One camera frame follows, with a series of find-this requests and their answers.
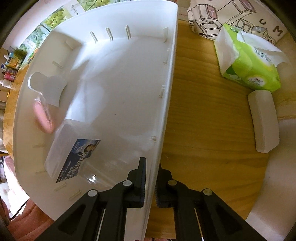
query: wall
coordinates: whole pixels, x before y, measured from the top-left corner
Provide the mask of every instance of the wall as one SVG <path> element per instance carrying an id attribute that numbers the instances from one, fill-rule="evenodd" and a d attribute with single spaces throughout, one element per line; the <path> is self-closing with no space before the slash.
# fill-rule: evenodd
<path id="1" fill-rule="evenodd" d="M 278 65 L 281 88 L 272 93 L 278 118 L 296 118 L 296 43 L 287 33 L 276 46 L 282 50 L 291 64 Z"/>
<path id="2" fill-rule="evenodd" d="M 9 46 L 19 47 L 47 16 L 69 1 L 70 0 L 39 0 L 17 22 L 2 47 L 7 50 Z"/>
<path id="3" fill-rule="evenodd" d="M 279 122 L 280 144 L 269 154 L 264 184 L 247 222 L 268 241 L 282 241 L 296 221 L 296 119 Z"/>
<path id="4" fill-rule="evenodd" d="M 264 183 L 247 222 L 268 241 L 282 241 L 296 222 L 296 43 L 287 33 L 278 43 L 291 64 L 278 66 L 281 88 L 272 93 L 280 143 L 270 151 Z"/>

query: wooden table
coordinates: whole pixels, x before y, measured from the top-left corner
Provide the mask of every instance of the wooden table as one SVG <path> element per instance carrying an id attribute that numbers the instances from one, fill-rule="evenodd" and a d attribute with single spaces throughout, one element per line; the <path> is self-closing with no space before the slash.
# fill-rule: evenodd
<path id="1" fill-rule="evenodd" d="M 4 115 L 4 145 L 13 156 L 19 72 Z M 250 89 L 221 77 L 213 41 L 179 21 L 177 54 L 161 165 L 189 188 L 211 188 L 246 218 L 259 194 L 268 154 L 258 153 L 247 95 Z M 147 237 L 175 238 L 172 209 L 152 204 Z"/>

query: milk carton label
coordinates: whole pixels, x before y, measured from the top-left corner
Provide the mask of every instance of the milk carton label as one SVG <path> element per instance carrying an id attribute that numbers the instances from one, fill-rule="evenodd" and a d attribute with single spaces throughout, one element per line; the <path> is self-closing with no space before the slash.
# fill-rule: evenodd
<path id="1" fill-rule="evenodd" d="M 84 159 L 89 158 L 101 140 L 77 139 L 59 174 L 57 183 L 78 175 Z"/>

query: white plastic tray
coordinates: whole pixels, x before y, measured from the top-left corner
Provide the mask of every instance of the white plastic tray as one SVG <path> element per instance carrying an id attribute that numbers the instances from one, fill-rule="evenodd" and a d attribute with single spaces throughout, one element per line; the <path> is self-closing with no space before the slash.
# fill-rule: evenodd
<path id="1" fill-rule="evenodd" d="M 168 113 L 177 14 L 175 3 L 161 0 L 99 7 L 56 27 L 37 52 L 17 102 L 13 151 L 20 185 L 52 219 L 93 186 L 79 176 L 55 183 L 45 171 L 54 134 L 44 134 L 35 124 L 37 93 L 28 87 L 29 77 L 40 72 L 66 79 L 56 122 L 83 121 L 100 133 L 88 160 L 106 181 L 96 187 L 99 191 L 125 180 L 141 156 L 147 159 L 145 205 L 128 209 L 125 232 L 128 241 L 143 239 Z"/>

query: green tissue package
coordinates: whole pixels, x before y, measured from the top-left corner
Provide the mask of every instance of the green tissue package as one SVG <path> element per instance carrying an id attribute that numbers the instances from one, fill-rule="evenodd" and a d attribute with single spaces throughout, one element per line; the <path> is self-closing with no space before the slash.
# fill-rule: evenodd
<path id="1" fill-rule="evenodd" d="M 276 66 L 289 61 L 270 42 L 224 24 L 214 45 L 223 77 L 253 90 L 273 92 L 281 87 Z"/>

